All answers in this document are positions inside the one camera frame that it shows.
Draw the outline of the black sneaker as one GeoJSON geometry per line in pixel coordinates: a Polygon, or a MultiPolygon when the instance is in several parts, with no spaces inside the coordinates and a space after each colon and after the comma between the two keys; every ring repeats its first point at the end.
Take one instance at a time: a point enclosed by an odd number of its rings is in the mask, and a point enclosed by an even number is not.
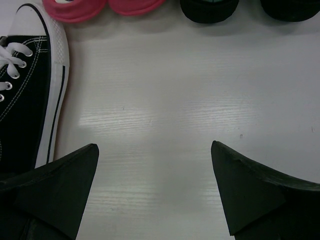
{"type": "Polygon", "coordinates": [[[51,163],[70,56],[61,23],[25,3],[0,39],[0,171],[21,174],[51,163]]]}

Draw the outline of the pink patterned sandal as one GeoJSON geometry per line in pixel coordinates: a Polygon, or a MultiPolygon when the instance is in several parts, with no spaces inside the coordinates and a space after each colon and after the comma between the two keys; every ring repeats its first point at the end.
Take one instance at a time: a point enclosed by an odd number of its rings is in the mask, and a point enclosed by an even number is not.
{"type": "Polygon", "coordinates": [[[107,0],[43,0],[46,12],[63,23],[80,23],[98,15],[107,0]]]}
{"type": "Polygon", "coordinates": [[[165,0],[109,0],[110,8],[122,16],[139,16],[160,7],[165,0]]]}

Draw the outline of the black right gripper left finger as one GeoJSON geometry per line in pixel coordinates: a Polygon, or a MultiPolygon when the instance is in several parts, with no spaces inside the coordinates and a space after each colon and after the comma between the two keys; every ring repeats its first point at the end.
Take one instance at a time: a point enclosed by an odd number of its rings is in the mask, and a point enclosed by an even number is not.
{"type": "Polygon", "coordinates": [[[24,173],[0,172],[2,240],[74,240],[99,159],[90,143],[24,173]]]}

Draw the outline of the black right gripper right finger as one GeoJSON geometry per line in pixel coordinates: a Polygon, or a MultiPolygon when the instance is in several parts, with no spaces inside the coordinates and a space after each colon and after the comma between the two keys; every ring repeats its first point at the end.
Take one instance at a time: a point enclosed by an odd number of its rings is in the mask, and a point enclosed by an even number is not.
{"type": "Polygon", "coordinates": [[[213,171],[236,240],[318,240],[320,185],[258,163],[213,141],[213,171]]]}

